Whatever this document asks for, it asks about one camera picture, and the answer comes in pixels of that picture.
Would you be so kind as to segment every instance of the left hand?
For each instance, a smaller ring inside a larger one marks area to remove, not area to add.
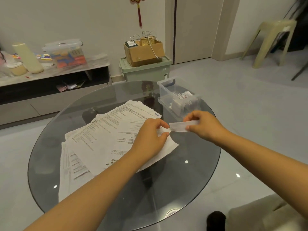
[[[169,136],[169,132],[164,132],[158,137],[156,130],[160,127],[170,128],[162,119],[147,119],[140,128],[133,146],[129,151],[137,154],[138,157],[142,157],[145,162],[148,162],[156,156],[163,148]]]

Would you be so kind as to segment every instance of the clear plastic box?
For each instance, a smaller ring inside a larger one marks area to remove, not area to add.
[[[56,41],[45,44],[43,51],[48,53],[58,68],[86,64],[80,39]]]
[[[201,96],[187,89],[186,81],[172,77],[158,81],[160,90],[159,103],[162,104],[178,121],[190,112],[200,109]]]

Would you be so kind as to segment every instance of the grey tile floor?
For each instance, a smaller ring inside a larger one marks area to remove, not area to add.
[[[260,69],[251,67],[255,56],[243,61],[203,59],[172,66],[171,76],[189,81],[232,132],[308,163],[308,71],[291,81],[306,63],[308,50],[288,53],[283,67],[277,66],[278,56],[269,55]],[[0,230],[23,230],[42,214],[29,191],[27,164],[49,121],[0,130]],[[227,212],[272,193],[222,151],[213,177],[195,200],[144,230],[205,230],[212,211]]]

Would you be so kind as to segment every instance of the green plastic storage box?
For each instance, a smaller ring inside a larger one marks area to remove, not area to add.
[[[172,60],[167,56],[164,56],[162,62],[138,67],[132,67],[126,58],[121,58],[119,66],[123,76],[127,81],[161,81],[166,77],[169,78],[171,64]]]

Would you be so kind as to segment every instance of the forearm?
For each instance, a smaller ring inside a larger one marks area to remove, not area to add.
[[[216,144],[308,218],[308,165],[229,131]]]
[[[108,207],[145,163],[133,152],[121,159],[37,219],[26,231],[95,231]]]

